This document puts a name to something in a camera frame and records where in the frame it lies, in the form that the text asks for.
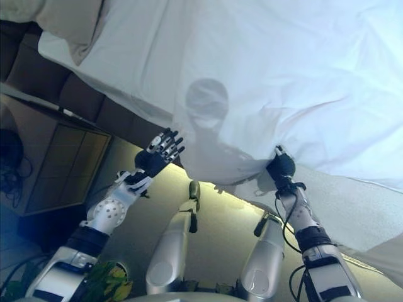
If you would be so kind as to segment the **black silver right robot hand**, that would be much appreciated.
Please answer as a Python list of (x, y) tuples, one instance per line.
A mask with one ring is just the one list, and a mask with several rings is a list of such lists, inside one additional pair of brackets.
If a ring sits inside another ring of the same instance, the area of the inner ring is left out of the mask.
[(275, 147), (275, 157), (266, 166), (266, 170), (275, 182), (280, 182), (286, 178), (292, 178), (296, 167), (292, 157), (281, 145), (277, 145)]

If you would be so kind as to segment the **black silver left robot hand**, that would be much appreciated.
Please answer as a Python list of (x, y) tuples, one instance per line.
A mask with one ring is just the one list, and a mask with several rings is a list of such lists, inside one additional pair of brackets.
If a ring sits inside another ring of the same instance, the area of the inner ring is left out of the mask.
[(155, 177), (185, 150), (182, 141), (183, 138), (178, 137), (178, 131), (164, 129), (135, 156), (135, 168), (142, 170), (149, 177)]

